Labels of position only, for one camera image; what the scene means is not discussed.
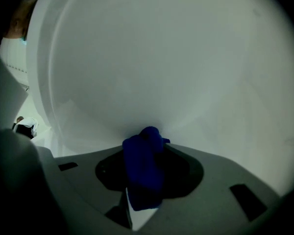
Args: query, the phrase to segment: white curved surface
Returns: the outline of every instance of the white curved surface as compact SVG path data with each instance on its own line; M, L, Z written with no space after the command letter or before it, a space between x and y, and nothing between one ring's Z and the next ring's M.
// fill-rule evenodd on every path
M294 186L294 31L273 0L38 0L33 17L30 87L69 150L154 125Z
M72 156L76 155L77 153L75 151L71 151L66 146L64 146L61 143L61 140L57 138L57 136L54 134L52 128L48 128L41 134L37 135L31 141L36 146L42 146L45 148L48 148L53 157L65 157L65 156Z

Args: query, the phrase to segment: blue cloth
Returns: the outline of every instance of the blue cloth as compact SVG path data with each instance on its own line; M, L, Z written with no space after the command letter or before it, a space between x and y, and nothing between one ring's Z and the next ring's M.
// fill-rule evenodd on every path
M152 126L123 141L128 198L135 211L156 208L162 202L164 170L155 156L163 153L165 143L170 140Z

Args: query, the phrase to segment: black recessed slot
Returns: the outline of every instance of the black recessed slot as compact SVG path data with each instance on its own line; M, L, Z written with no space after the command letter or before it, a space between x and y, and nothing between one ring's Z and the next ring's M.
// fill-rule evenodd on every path
M230 190L249 221L253 221L267 210L267 207L246 185L234 185L230 187Z
M59 165L59 169L60 169L60 171L64 171L64 170L72 169L72 168L77 167L77 166L78 166L77 163L70 162L70 163L67 163L67 164Z

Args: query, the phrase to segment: small black object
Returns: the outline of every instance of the small black object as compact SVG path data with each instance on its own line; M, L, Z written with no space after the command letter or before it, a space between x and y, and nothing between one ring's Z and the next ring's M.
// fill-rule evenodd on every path
M60 171L64 171L64 170L72 169L77 166L78 166L77 163L71 162L71 163L59 165L59 169L60 169Z
M246 185L234 185L230 187L230 190L239 202L249 221L253 221L267 210L267 207Z

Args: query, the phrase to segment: gray surface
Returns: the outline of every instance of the gray surface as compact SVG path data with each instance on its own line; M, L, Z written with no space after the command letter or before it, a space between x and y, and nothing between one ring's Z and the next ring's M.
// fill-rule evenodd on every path
M0 59L0 130L11 129L27 93L12 77Z
M279 200L265 183L237 163L209 153L179 145L170 145L198 159L204 168L200 185L187 197L165 199L156 214L145 224L144 234L221 234L250 230L270 212ZM89 154L57 158L58 164L75 162L78 167L61 172L72 188L94 209L106 213L117 205L121 193L106 189L96 178L99 161L120 151L121 146ZM229 187L246 184L269 208L253 222L249 222Z
M103 159L122 150L122 146L94 153L56 158L58 165L75 162L78 167L62 171L72 187L96 210L105 214L119 204L120 191L108 190L96 177L95 167Z
M84 201L63 176L50 150L43 147L38 147L37 150L45 178L62 210L70 234L125 235L132 233L131 230L114 223ZM94 194L94 198L100 198L100 196Z
M144 233L221 234L251 225L229 189L235 184L246 184L267 207L279 199L267 185L229 159L179 145L170 146L198 159L204 167L204 177L187 197L165 199L140 230Z

